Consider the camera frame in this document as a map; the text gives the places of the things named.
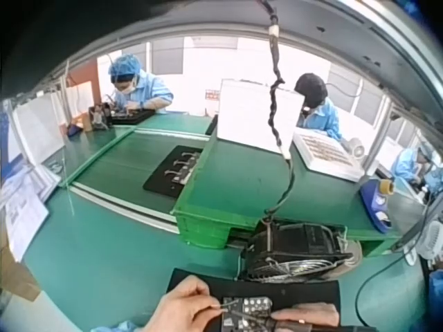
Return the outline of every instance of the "black cooling fan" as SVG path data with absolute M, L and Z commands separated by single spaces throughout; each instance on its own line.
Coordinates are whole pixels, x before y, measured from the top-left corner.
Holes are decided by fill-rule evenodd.
M 239 279 L 287 283 L 319 278 L 343 264 L 352 254 L 341 248 L 344 227 L 288 223 L 259 223 L 242 251 Z

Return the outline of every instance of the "brown box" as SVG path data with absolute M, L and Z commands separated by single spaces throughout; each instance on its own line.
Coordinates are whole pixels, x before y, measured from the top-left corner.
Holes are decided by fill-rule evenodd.
M 14 260 L 8 246 L 8 233 L 3 220 L 4 212 L 0 211 L 0 287 L 5 291 L 34 301 L 40 294 L 40 287 L 29 269 Z

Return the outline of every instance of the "green table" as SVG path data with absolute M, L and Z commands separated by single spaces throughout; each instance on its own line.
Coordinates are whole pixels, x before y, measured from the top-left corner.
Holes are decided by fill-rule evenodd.
M 205 134 L 213 119 L 208 116 L 189 116 L 183 113 L 158 114 L 140 123 L 139 129 L 163 129 L 183 133 Z
M 176 199 L 148 192 L 143 184 L 177 145 L 203 148 L 205 144 L 202 140 L 134 132 L 90 165 L 75 184 L 91 188 L 110 201 L 136 205 L 132 208 L 141 212 L 169 214 Z
M 69 199 L 75 214 L 71 214 Z M 173 268 L 232 278 L 238 251 L 186 245 L 175 234 L 132 221 L 59 189 L 50 216 L 24 257 L 43 290 L 82 331 L 133 319 L 146 322 Z M 342 323 L 357 324 L 354 296 L 363 280 L 396 255 L 365 259 L 340 280 Z M 424 311 L 417 264 L 404 262 L 368 284 L 361 314 L 380 332 L 404 332 Z
M 57 162 L 57 164 L 63 165 L 64 157 L 66 173 L 59 174 L 63 178 L 60 186 L 64 186 L 66 183 L 71 183 L 97 158 L 133 130 L 134 128 L 122 127 L 107 131 L 83 131 L 70 138 L 65 137 L 65 146 L 46 159 L 43 164 L 49 166 L 51 163 Z
M 364 250 L 374 255 L 388 249 L 399 238 L 398 230 L 381 234 L 374 229 L 358 184 L 309 171 L 295 146 L 291 147 L 291 154 L 296 180 L 277 216 L 344 225 L 348 228 L 348 237 L 364 241 Z M 186 228 L 189 241 L 203 246 L 223 246 L 232 227 L 255 227 L 264 209 L 274 206 L 280 198 L 288 180 L 287 166 L 280 155 L 212 137 L 174 208 L 179 228 L 181 232 Z M 390 217 L 395 225 L 406 221 L 412 224 L 422 208 L 395 194 L 390 202 Z M 405 210 L 399 211 L 401 218 L 397 218 L 400 209 Z

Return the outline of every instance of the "blue lab coat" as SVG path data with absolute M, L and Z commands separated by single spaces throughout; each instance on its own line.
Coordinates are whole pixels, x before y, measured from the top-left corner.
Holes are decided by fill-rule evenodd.
M 163 80 L 154 74 L 146 73 L 140 70 L 137 87 L 131 93 L 125 95 L 120 91 L 116 91 L 116 106 L 123 110 L 128 101 L 146 102 L 155 97 L 161 97 L 168 102 L 172 102 L 174 95 L 166 87 Z M 167 113 L 165 109 L 158 109 L 157 113 Z
M 436 168 L 429 171 L 424 176 L 424 182 L 427 184 L 431 194 L 438 194 L 443 190 L 443 168 Z
M 329 98 L 306 118 L 300 116 L 297 127 L 326 131 L 329 137 L 341 139 L 337 109 Z
M 417 149 L 405 149 L 395 159 L 390 172 L 393 176 L 399 176 L 406 181 L 414 179 L 418 170 Z

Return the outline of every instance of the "white cable tie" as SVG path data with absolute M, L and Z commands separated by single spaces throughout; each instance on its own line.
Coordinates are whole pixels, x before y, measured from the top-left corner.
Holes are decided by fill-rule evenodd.
M 280 149 L 280 152 L 284 159 L 289 160 L 291 159 L 291 154 L 289 153 L 289 150 L 283 149 L 283 147 L 278 147 Z
M 280 34 L 280 28 L 277 24 L 274 24 L 273 26 L 269 27 L 269 35 L 270 36 L 276 36 L 278 38 L 278 35 Z

